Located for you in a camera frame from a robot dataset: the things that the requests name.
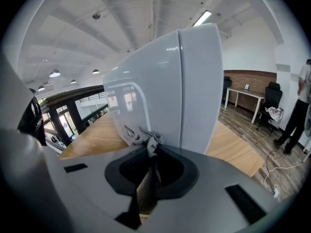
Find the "tabletop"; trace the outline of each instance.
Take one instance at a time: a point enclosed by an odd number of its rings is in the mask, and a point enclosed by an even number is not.
[[[127,147],[128,145],[119,137],[115,129],[110,112],[107,112],[70,143],[59,158],[94,155]]]
[[[59,159],[101,154],[127,147],[115,129],[111,113],[107,112],[69,144]],[[264,162],[248,144],[219,121],[206,155],[229,162],[250,177]]]
[[[259,93],[259,92],[255,92],[255,91],[250,91],[250,90],[245,90],[245,89],[242,89],[242,88],[228,88],[228,90],[230,91],[236,91],[236,92],[241,92],[241,93],[244,93],[244,94],[248,94],[250,96],[256,96],[257,98],[261,98],[263,99],[264,98],[264,94],[262,93]]]

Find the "black pants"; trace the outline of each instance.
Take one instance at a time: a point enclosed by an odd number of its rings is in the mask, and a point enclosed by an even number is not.
[[[305,119],[308,105],[308,103],[305,103],[299,99],[297,100],[291,118],[286,125],[285,132],[280,137],[280,139],[277,140],[277,143],[283,144],[296,128],[293,136],[290,139],[290,142],[285,149],[286,153],[290,153],[292,151],[293,147],[296,145],[305,129]]]

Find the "white plastic panel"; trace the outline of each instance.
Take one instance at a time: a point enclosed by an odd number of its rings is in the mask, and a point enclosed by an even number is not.
[[[127,144],[142,126],[159,132],[165,144],[179,146],[181,82],[177,32],[145,45],[104,75],[114,124]]]
[[[183,66],[183,123],[181,147],[205,153],[218,118],[223,65],[215,24],[180,31]]]

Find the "white cloth on chair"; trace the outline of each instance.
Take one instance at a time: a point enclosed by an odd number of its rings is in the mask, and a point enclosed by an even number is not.
[[[275,121],[279,121],[283,116],[283,109],[282,108],[275,108],[270,107],[269,109],[265,108],[266,112],[269,113],[270,117]]]

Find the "black slot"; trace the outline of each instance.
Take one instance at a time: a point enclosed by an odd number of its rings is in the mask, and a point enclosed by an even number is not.
[[[238,184],[228,186],[225,189],[250,224],[257,222],[266,215]]]
[[[87,168],[87,165],[85,165],[84,163],[80,163],[77,165],[66,166],[64,167],[64,170],[66,171],[66,173],[71,173],[71,172],[75,172],[75,171],[78,171],[84,168]]]

